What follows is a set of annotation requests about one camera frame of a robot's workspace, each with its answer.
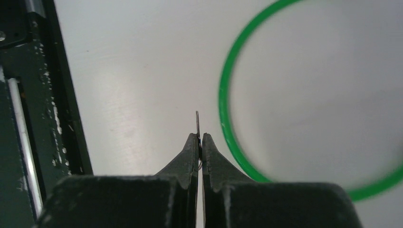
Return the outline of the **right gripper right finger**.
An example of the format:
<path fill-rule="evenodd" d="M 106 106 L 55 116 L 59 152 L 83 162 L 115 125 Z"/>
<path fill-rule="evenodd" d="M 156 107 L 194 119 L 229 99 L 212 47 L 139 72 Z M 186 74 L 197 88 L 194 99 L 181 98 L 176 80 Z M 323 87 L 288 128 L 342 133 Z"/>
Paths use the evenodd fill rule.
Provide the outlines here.
<path fill-rule="evenodd" d="M 207 228 L 360 228 L 362 223 L 338 185 L 257 182 L 243 174 L 203 135 L 202 174 Z"/>

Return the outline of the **small silver key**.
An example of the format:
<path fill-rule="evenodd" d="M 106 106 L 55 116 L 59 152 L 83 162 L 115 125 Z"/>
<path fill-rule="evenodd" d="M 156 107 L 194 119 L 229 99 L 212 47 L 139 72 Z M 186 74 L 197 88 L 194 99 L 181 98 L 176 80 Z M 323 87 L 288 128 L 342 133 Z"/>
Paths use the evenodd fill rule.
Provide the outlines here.
<path fill-rule="evenodd" d="M 200 140 L 201 135 L 200 135 L 200 118 L 199 118 L 199 112 L 195 111 L 196 114 L 196 135 L 198 140 Z"/>

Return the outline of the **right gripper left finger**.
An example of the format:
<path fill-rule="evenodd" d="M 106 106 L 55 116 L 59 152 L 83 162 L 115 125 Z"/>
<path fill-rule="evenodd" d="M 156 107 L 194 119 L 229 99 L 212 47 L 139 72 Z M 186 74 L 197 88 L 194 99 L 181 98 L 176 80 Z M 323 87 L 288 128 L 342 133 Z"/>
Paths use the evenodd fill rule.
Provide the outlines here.
<path fill-rule="evenodd" d="M 196 226 L 200 137 L 155 175 L 63 179 L 53 189 L 37 228 L 193 228 Z"/>

